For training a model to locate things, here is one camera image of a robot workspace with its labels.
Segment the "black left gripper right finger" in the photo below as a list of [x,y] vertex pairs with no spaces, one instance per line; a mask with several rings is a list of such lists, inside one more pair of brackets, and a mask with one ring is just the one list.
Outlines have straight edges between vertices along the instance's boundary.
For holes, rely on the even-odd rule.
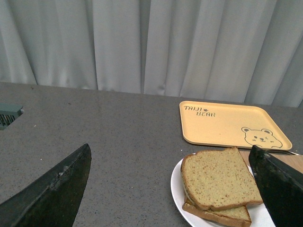
[[256,145],[250,150],[249,163],[275,226],[301,227],[303,174]]

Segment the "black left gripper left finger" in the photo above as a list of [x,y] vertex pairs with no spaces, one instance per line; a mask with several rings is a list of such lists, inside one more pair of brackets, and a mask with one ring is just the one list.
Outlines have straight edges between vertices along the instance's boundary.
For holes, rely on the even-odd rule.
[[82,145],[0,205],[2,227],[71,227],[89,178],[91,150]]

